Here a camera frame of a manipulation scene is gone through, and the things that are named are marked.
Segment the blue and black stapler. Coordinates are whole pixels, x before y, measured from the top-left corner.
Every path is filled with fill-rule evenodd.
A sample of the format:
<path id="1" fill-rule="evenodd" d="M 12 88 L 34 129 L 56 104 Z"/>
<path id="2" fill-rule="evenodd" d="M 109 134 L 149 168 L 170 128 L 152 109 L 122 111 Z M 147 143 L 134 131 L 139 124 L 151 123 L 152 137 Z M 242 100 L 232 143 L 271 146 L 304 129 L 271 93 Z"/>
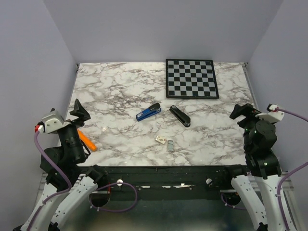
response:
<path id="1" fill-rule="evenodd" d="M 144 120 L 144 119 L 147 119 L 151 116 L 154 116 L 158 113 L 161 112 L 161 106 L 160 106 L 160 103 L 155 103 L 153 105 L 151 105 L 150 107 L 148 107 L 147 109 L 139 112 L 137 115 L 136 115 L 136 120 L 138 122 Z"/>

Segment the staple tray with staples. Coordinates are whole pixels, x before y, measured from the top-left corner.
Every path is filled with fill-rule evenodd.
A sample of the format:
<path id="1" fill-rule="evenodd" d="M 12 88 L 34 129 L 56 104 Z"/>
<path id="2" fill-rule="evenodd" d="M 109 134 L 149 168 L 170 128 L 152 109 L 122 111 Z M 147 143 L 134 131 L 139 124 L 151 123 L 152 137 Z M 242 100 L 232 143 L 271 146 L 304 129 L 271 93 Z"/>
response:
<path id="1" fill-rule="evenodd" d="M 167 141 L 167 150 L 169 152 L 173 152 L 174 151 L 174 141 L 173 140 L 168 140 Z"/>

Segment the white staple box sleeve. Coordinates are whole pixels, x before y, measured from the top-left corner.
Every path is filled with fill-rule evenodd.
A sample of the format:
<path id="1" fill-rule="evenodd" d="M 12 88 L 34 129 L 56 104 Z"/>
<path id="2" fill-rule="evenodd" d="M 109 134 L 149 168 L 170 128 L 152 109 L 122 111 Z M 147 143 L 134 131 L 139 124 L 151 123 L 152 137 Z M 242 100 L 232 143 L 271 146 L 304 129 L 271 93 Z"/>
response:
<path id="1" fill-rule="evenodd" d="M 159 142 L 160 144 L 165 144 L 167 139 L 165 137 L 156 136 L 155 140 Z"/>

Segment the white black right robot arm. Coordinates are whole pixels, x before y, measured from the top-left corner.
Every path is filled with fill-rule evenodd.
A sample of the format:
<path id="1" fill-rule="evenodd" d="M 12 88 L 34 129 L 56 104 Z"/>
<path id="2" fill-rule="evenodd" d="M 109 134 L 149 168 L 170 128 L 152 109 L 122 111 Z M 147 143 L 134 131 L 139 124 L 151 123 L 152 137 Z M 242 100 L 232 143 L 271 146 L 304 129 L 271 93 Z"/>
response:
<path id="1" fill-rule="evenodd" d="M 307 167 L 300 165 L 286 175 L 272 151 L 277 141 L 276 123 L 290 114 L 307 121 L 307 118 L 290 112 L 276 104 L 269 104 L 263 113 L 251 104 L 234 106 L 230 119 L 244 116 L 238 122 L 243 128 L 244 153 L 247 170 L 242 165 L 226 167 L 222 185 L 234 188 L 242 200 L 256 231 L 298 231 L 293 215 L 287 208 L 282 185 L 293 174 Z"/>

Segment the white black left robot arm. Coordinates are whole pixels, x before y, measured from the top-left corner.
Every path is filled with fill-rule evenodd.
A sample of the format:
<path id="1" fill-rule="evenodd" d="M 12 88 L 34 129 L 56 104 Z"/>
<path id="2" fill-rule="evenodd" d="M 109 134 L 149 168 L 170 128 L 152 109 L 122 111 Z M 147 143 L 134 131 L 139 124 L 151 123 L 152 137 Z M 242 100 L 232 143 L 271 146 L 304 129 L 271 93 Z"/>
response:
<path id="1" fill-rule="evenodd" d="M 30 217 L 16 231 L 61 230 L 81 202 L 108 183 L 98 166 L 79 167 L 90 152 L 77 129 L 84 126 L 90 115 L 78 99 L 70 115 L 75 119 L 65 120 L 52 109 L 35 126 L 34 143 L 41 154 L 40 168 L 47 173 L 46 184 Z M 38 142 L 39 134 L 43 133 L 58 135 L 60 146 L 43 149 Z"/>

